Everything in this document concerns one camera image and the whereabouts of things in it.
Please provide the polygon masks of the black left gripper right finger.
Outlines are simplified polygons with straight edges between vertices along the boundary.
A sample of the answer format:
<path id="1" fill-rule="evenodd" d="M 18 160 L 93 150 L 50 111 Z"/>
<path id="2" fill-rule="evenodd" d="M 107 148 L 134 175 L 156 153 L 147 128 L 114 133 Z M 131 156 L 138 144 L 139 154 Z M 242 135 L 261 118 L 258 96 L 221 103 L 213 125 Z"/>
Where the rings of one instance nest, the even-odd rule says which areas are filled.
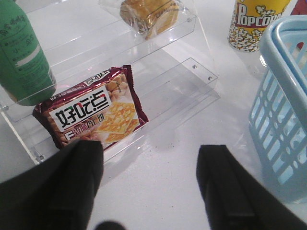
<path id="1" fill-rule="evenodd" d="M 305 230 L 225 145 L 202 145 L 196 177 L 212 230 Z"/>

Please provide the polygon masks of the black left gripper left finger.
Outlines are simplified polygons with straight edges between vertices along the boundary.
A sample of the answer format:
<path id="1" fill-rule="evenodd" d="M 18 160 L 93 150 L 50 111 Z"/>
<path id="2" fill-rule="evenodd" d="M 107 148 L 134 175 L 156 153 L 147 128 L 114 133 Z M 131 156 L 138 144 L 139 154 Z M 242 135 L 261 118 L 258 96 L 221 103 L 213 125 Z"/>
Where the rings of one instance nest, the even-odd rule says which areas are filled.
<path id="1" fill-rule="evenodd" d="M 2 230 L 84 230 L 103 175 L 99 141 L 73 142 L 0 184 Z"/>

